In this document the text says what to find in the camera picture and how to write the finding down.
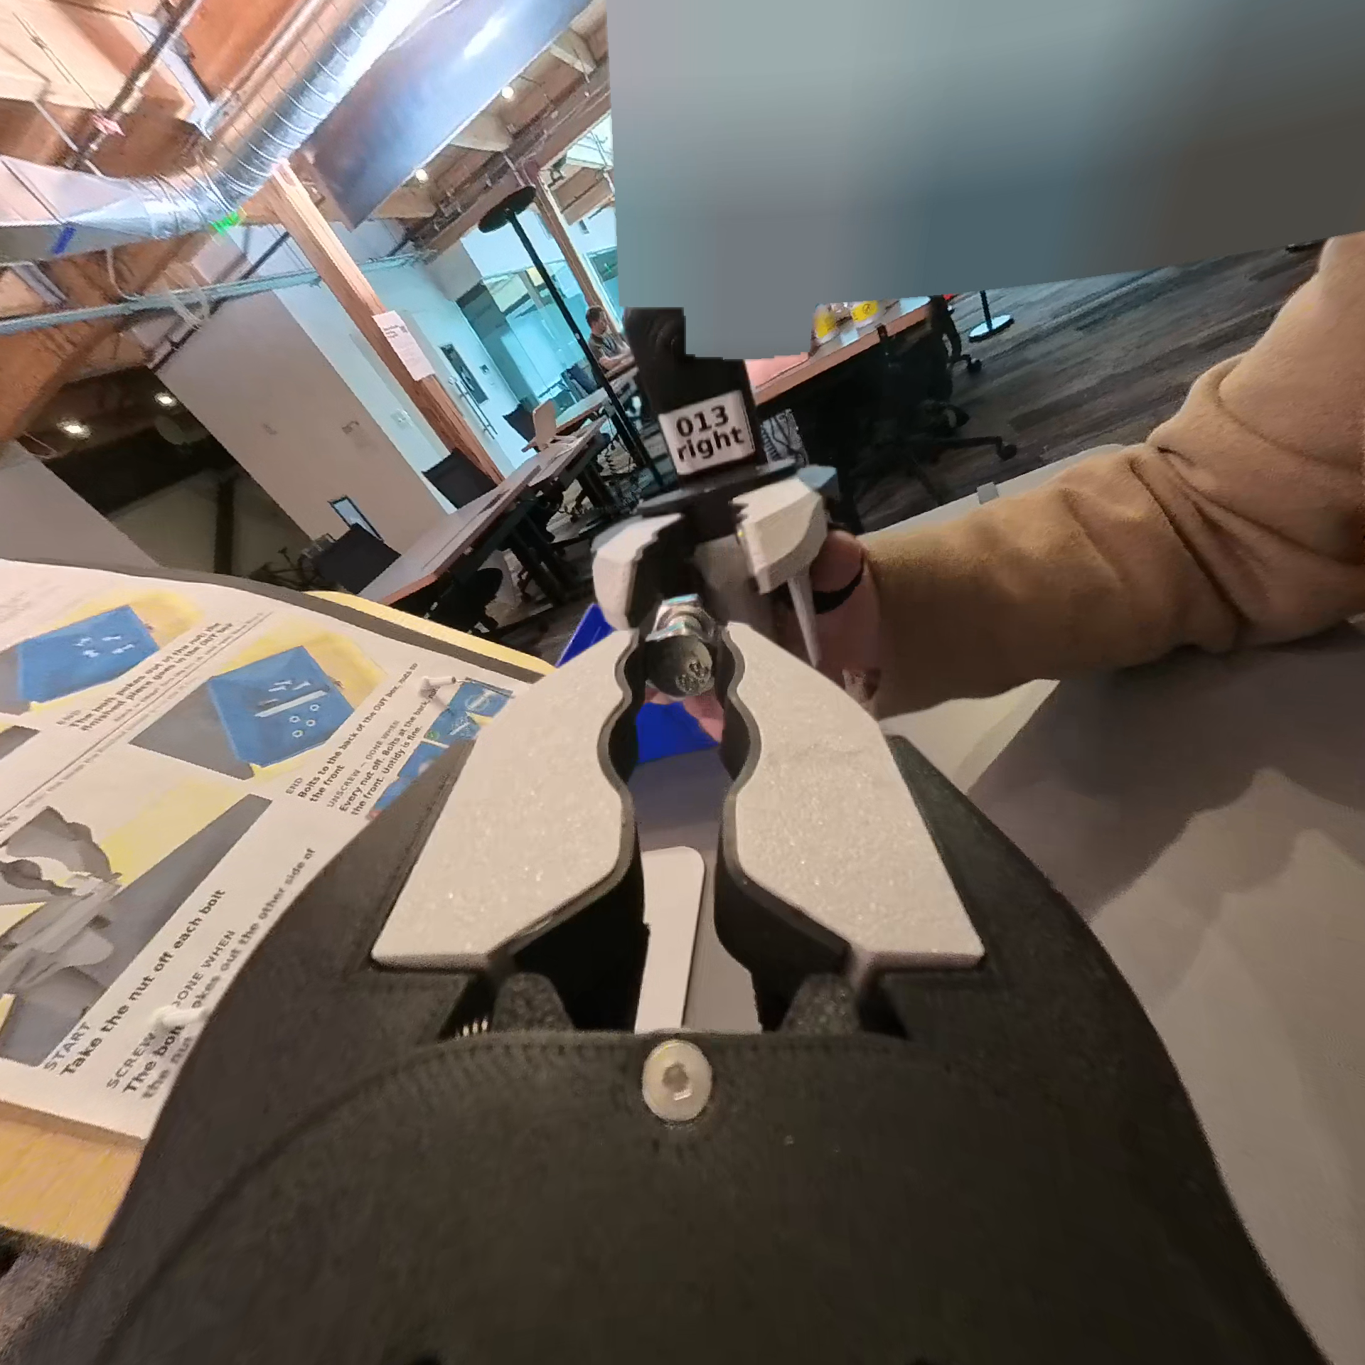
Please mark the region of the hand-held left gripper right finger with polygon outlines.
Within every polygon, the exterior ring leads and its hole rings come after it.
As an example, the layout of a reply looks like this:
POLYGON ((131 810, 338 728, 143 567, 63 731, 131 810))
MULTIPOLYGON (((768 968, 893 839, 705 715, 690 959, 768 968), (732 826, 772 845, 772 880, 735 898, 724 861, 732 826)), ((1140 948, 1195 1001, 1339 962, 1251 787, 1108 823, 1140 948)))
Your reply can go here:
POLYGON ((760 1028, 813 977, 861 1004, 890 976, 984 959, 963 894, 879 724, 749 625, 723 632, 724 797, 716 931, 760 1028))

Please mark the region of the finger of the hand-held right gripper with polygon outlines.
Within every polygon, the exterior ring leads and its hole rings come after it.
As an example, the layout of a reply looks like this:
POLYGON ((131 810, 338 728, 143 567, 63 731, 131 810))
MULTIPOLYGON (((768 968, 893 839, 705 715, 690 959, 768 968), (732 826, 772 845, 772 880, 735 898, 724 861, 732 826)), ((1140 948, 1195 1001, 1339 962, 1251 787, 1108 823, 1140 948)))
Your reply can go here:
POLYGON ((811 486, 761 486, 735 498, 739 543, 749 578, 772 594, 811 571, 828 535, 827 502, 811 486))
POLYGON ((685 520, 635 515, 591 543, 591 592, 604 621, 618 629, 646 629, 685 564, 685 520))

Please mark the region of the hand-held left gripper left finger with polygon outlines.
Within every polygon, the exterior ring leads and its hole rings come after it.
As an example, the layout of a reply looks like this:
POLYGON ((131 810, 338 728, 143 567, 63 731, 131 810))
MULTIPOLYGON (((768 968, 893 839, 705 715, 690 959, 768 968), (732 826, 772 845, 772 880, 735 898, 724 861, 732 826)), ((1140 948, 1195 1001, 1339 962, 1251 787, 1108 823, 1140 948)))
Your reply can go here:
POLYGON ((374 963, 553 981, 581 1028, 633 1028, 649 931, 627 777, 639 635, 512 697, 472 743, 372 946, 374 963))

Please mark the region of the blue plastic bin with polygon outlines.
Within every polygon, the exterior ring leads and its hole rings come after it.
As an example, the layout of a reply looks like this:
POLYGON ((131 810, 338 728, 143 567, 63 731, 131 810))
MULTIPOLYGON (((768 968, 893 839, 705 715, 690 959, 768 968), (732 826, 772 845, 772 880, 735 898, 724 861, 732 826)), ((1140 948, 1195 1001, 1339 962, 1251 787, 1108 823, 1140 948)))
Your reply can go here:
MULTIPOLYGON (((599 607, 590 607, 581 623, 573 628, 569 643, 565 645, 557 666, 561 668, 570 660, 581 658, 599 640, 611 637, 599 607)), ((716 752, 719 741, 712 739, 703 724, 682 704, 646 702, 635 715, 639 762, 652 765, 661 759, 716 752)))

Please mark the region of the steel hex bolt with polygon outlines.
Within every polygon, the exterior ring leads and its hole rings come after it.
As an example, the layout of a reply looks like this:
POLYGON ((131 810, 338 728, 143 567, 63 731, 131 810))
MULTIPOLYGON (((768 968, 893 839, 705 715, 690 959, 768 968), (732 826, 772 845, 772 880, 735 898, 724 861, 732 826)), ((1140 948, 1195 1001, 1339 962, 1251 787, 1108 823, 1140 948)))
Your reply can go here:
POLYGON ((712 689, 719 628, 712 621, 712 638, 649 638, 644 635, 644 672, 652 689, 671 702, 688 702, 712 689))

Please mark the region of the wooden office desk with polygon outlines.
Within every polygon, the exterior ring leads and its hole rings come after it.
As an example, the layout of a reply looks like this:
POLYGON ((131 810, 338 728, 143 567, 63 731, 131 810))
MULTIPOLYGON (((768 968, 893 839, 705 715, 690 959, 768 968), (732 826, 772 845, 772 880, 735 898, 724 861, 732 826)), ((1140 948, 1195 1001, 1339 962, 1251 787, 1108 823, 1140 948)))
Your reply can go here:
POLYGON ((560 541, 536 535, 531 513, 539 495, 570 483, 590 487, 588 464, 606 448, 604 428, 606 418, 599 416, 575 435, 555 440, 503 483, 449 513, 356 594, 372 604, 396 607, 436 586, 464 582, 487 556, 502 550, 519 558, 547 601, 561 604, 581 594, 584 578, 565 560, 560 541))

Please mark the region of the person's right hand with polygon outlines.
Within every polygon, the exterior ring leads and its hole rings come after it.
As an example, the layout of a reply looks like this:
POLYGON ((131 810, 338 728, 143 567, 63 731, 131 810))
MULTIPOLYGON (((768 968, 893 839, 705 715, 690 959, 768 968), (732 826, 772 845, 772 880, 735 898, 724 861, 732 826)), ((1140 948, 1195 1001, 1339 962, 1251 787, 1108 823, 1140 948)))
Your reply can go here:
POLYGON ((828 530, 811 567, 820 668, 873 711, 882 681, 879 596, 858 536, 828 530))

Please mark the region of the wooden table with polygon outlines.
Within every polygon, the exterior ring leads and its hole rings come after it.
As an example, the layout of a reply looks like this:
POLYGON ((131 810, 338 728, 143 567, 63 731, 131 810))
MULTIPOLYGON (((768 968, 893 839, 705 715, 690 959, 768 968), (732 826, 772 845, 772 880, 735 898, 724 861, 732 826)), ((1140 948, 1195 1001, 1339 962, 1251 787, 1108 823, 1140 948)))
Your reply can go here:
POLYGON ((855 502, 849 468, 877 418, 879 369, 887 350, 879 329, 898 333, 927 318, 927 304, 898 302, 891 317, 799 361, 749 363, 761 421, 790 413, 806 459, 837 473, 844 502, 855 502))

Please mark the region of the black office chair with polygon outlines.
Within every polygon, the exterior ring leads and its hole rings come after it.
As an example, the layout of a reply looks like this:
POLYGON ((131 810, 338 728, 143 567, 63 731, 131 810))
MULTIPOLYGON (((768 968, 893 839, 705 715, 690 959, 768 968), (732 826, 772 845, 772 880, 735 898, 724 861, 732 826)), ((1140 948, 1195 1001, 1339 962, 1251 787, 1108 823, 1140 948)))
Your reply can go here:
POLYGON ((944 452, 991 450, 999 463, 1016 457, 1015 442, 999 435, 969 432, 971 413, 954 403, 954 372, 979 372, 979 361, 963 348, 944 296, 929 298, 920 325, 879 329, 887 350, 879 369, 877 418, 871 437, 855 456, 849 486, 871 491, 890 476, 911 479, 933 507, 951 502, 935 479, 944 452))

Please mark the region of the white paper notice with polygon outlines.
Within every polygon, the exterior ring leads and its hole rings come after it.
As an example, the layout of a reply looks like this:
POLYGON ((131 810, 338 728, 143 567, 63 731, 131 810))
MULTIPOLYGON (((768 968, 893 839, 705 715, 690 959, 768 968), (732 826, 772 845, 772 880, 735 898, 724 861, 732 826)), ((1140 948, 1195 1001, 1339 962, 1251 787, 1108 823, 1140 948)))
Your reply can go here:
POLYGON ((384 339, 401 363, 403 372, 413 379, 413 384, 435 379, 432 361, 427 358, 415 333, 411 333, 409 324, 401 318, 400 312, 374 313, 372 320, 380 329, 384 339))

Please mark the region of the rectangular metal duct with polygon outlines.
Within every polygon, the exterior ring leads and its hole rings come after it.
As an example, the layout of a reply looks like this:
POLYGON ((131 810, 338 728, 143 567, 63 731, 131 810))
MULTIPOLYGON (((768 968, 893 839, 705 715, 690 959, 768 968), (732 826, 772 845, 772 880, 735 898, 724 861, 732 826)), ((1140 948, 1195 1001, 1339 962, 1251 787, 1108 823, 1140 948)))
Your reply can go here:
POLYGON ((3 266, 170 242, 229 216, 208 180, 111 180, 3 158, 3 266))

